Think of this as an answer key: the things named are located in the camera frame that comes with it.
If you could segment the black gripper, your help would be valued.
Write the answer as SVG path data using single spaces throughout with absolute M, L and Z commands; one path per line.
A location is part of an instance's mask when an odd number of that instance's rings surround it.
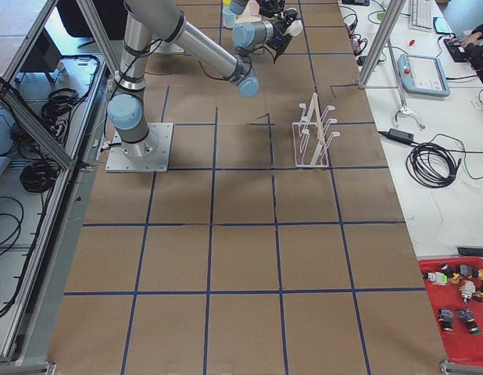
M 284 12 L 284 0 L 256 0 L 259 14 L 268 18 L 281 18 Z
M 299 13 L 296 9 L 288 9 L 283 12 L 281 18 L 277 20 L 271 20 L 271 25 L 273 27 L 273 36 L 270 39 L 270 47 L 276 53 L 284 53 L 292 36 L 286 34 L 288 26 L 294 21 L 299 19 Z

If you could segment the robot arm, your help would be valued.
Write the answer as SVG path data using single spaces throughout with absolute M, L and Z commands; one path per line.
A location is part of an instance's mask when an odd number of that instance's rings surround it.
M 144 90 L 148 58 L 161 44 L 176 45 L 186 52 L 185 58 L 165 56 L 156 65 L 157 75 L 167 83 L 179 77 L 181 85 L 192 83 L 195 60 L 200 66 L 217 71 L 216 80 L 234 84 L 244 97 L 259 90 L 259 80 L 252 67 L 251 54 L 265 48 L 277 58 L 292 38 L 302 31 L 296 9 L 286 9 L 283 1 L 260 1 L 262 21 L 234 25 L 234 49 L 229 52 L 187 21 L 184 11 L 172 1 L 126 1 L 127 24 L 120 68 L 109 97 L 107 114 L 120 136 L 121 148 L 129 159 L 150 156 L 159 146 L 159 138 L 145 119 Z
M 228 8 L 239 16 L 245 11 L 248 3 L 248 0 L 231 0 Z M 256 0 L 256 3 L 259 6 L 258 14 L 261 16 L 274 18 L 284 12 L 285 0 Z

